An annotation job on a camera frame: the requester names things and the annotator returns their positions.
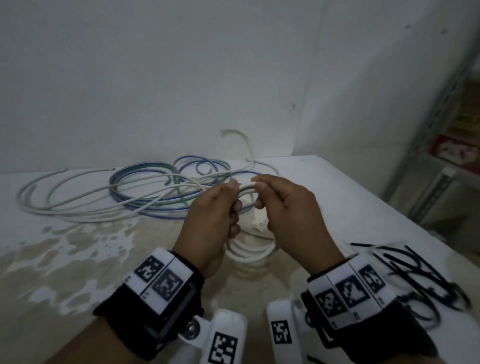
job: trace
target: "wall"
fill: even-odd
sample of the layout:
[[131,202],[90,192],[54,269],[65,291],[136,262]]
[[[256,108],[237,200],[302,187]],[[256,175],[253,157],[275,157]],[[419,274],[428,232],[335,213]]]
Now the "wall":
[[317,0],[3,0],[0,171],[291,155]]
[[319,154],[379,194],[476,0],[4,0],[0,171]]
[[474,0],[330,1],[294,154],[319,154],[380,194],[479,18]]

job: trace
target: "table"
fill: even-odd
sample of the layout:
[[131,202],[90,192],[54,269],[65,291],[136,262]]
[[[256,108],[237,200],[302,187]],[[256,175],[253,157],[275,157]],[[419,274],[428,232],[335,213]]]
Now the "table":
[[[335,242],[382,244],[393,240],[408,245],[447,279],[456,280],[480,303],[480,269],[421,227],[366,191],[318,156],[263,158],[281,175],[315,193]],[[244,161],[233,161],[232,167]],[[268,168],[255,168],[267,172]],[[41,173],[0,175],[0,352],[3,363],[42,363],[88,325],[93,308],[108,297],[123,275],[155,247],[171,248],[180,221],[147,217],[104,224],[71,224],[30,215],[15,204],[18,188]],[[98,172],[72,180],[54,200],[104,185],[111,172]],[[242,216],[248,223],[251,216]],[[203,305],[209,316],[217,308],[246,315],[249,320],[245,363],[272,363],[264,310],[268,302],[298,295],[306,287],[305,272],[282,251],[263,267],[238,265],[228,258],[209,279]],[[440,327],[429,332],[447,363],[477,363],[480,328],[471,313],[438,306]],[[157,362],[168,362],[175,345]],[[328,363],[348,363],[339,350],[319,349]]]

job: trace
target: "qr code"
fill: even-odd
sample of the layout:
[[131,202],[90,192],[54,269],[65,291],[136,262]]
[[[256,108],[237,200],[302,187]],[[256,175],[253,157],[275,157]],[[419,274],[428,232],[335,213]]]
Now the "qr code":
[[155,274],[162,269],[163,265],[164,264],[162,262],[151,255],[133,272],[145,283],[148,283],[149,280],[151,280]]
[[333,288],[315,295],[315,299],[328,318],[347,312],[347,308],[340,301]]
[[217,331],[208,355],[208,362],[213,364],[233,364],[237,342],[237,338]]
[[152,285],[152,289],[157,292],[165,301],[170,299],[179,290],[183,281],[170,269],[165,269],[165,272],[160,274],[160,277]]
[[360,269],[359,273],[365,282],[367,282],[373,293],[377,293],[379,290],[385,287],[385,282],[380,278],[378,273],[373,270],[370,264]]
[[350,308],[370,298],[370,295],[355,275],[340,281],[335,287]]
[[288,328],[288,321],[272,321],[273,339],[275,344],[291,344],[292,337]]

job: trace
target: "worn table surface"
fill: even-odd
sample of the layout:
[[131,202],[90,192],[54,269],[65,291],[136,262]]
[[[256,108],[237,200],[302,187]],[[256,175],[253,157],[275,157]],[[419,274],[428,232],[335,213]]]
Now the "worn table surface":
[[[480,269],[431,237],[403,215],[317,156],[264,158],[280,173],[313,191],[335,242],[382,244],[408,242],[448,279],[457,281],[480,304]],[[244,162],[236,161],[233,167]],[[255,168],[268,172],[268,168]],[[104,185],[111,172],[98,172],[72,180],[53,196],[67,196]],[[123,275],[155,247],[171,248],[180,221],[147,217],[104,224],[71,224],[55,218],[30,215],[15,204],[18,188],[41,173],[0,175],[0,353],[2,363],[42,363],[93,319],[93,308],[108,297]],[[38,191],[52,185],[39,185]],[[43,203],[35,192],[34,202]],[[252,212],[242,216],[248,225]],[[243,239],[255,243],[255,238]],[[248,267],[228,258],[209,279],[203,291],[206,314],[227,308],[247,316],[249,328],[245,363],[272,363],[265,306],[298,294],[305,272],[282,251],[262,266]],[[429,334],[447,363],[477,363],[480,329],[472,313],[438,306],[442,324]],[[160,354],[168,362],[175,345]],[[339,350],[319,348],[328,363],[348,363]]]

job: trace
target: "finger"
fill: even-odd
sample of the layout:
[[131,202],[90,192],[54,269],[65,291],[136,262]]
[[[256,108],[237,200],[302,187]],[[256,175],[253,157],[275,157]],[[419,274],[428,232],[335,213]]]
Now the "finger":
[[262,208],[265,207],[264,203],[262,202],[262,200],[260,198],[257,198],[255,200],[255,207],[259,210],[261,210]]
[[240,200],[237,200],[233,203],[232,210],[233,212],[240,212],[243,207],[243,203]]
[[230,226],[230,231],[228,232],[228,237],[233,239],[238,234],[240,234],[240,226],[239,225]]
[[282,199],[285,199],[293,192],[297,185],[283,177],[272,176],[271,174],[261,174],[252,178],[252,182],[265,182]]
[[255,191],[258,193],[258,199],[261,200],[267,209],[267,216],[271,218],[274,214],[284,209],[283,202],[280,197],[265,182],[257,182]]
[[218,186],[220,186],[220,193],[216,196],[214,204],[222,212],[228,214],[233,203],[237,200],[239,184],[235,179],[231,179],[228,183],[222,183]]
[[235,225],[239,221],[239,215],[237,213],[230,214],[230,225]]
[[228,186],[230,189],[235,190],[235,196],[238,194],[239,184],[237,180],[231,179],[228,183],[217,184],[203,192],[198,196],[195,201],[198,201],[202,204],[210,204],[217,200],[224,192],[225,186]]

